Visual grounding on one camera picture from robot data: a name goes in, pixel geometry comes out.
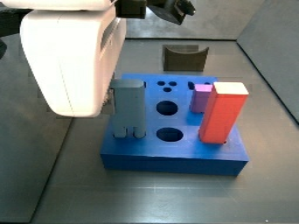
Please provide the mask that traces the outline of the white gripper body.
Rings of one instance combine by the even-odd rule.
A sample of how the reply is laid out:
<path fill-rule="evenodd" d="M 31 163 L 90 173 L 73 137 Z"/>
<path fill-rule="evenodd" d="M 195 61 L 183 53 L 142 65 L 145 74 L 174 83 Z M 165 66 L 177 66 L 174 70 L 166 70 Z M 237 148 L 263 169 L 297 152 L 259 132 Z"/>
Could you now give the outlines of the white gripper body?
<path fill-rule="evenodd" d="M 22 22 L 25 55 L 51 110 L 94 117 L 102 110 L 127 34 L 114 7 L 35 10 Z"/>

